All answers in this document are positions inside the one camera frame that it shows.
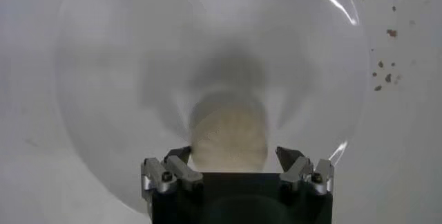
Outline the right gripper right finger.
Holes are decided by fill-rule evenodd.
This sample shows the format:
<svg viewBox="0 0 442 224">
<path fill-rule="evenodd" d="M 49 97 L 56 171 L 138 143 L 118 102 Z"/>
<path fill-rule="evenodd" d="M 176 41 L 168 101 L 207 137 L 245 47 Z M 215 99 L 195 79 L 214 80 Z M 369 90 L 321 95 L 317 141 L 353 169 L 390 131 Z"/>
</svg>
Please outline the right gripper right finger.
<svg viewBox="0 0 442 224">
<path fill-rule="evenodd" d="M 332 194 L 334 190 L 334 166 L 330 160 L 320 159 L 317 165 L 299 150 L 276 148 L 283 172 L 280 183 L 290 192 L 299 192 L 306 187 L 314 195 Z"/>
</svg>

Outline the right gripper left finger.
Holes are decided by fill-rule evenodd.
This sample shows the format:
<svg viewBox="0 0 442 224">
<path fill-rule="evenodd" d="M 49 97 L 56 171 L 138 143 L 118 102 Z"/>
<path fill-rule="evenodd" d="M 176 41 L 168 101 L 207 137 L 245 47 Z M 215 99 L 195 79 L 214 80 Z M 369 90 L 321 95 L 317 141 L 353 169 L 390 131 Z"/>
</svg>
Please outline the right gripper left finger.
<svg viewBox="0 0 442 224">
<path fill-rule="evenodd" d="M 188 192 L 202 190 L 203 175 L 188 166 L 190 155 L 187 146 L 170 150 L 162 161 L 145 158 L 140 167 L 142 198 L 148 200 L 155 192 L 172 194 L 178 185 Z"/>
</svg>

